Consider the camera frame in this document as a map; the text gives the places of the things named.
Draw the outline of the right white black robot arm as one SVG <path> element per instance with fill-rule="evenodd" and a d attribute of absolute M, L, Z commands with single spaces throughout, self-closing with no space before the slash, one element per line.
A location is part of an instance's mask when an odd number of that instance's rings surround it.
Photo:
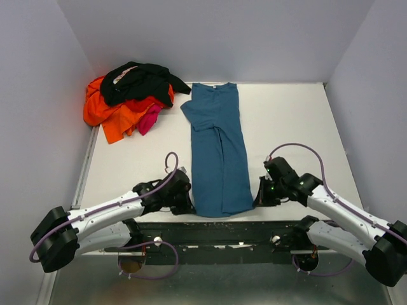
<path fill-rule="evenodd" d="M 298 175 L 282 157 L 264 161 L 255 207 L 270 207 L 287 199 L 311 208 L 332 224 L 306 216 L 294 226 L 286 242 L 299 250 L 312 245 L 334 250 L 363 265 L 381 284 L 394 287 L 406 274 L 406 224 L 387 222 L 365 212 L 334 193 L 325 181 L 305 173 Z"/>

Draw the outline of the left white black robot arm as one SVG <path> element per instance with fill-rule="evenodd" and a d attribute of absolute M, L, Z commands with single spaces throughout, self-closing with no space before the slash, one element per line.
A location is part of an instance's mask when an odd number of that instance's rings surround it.
<path fill-rule="evenodd" d="M 177 169 L 164 179 L 138 183 L 127 193 L 91 208 L 53 208 L 31 233 L 29 260 L 51 273 L 88 252 L 136 250 L 143 241 L 136 218 L 163 208 L 173 215 L 194 214 L 190 189 L 190 179 Z"/>

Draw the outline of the teal blue t shirt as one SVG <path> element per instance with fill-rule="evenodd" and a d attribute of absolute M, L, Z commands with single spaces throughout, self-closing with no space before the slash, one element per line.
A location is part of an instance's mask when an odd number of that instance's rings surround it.
<path fill-rule="evenodd" d="M 181 110 L 191 127 L 191 181 L 197 215 L 218 218 L 251 210 L 237 85 L 195 83 L 191 99 Z"/>

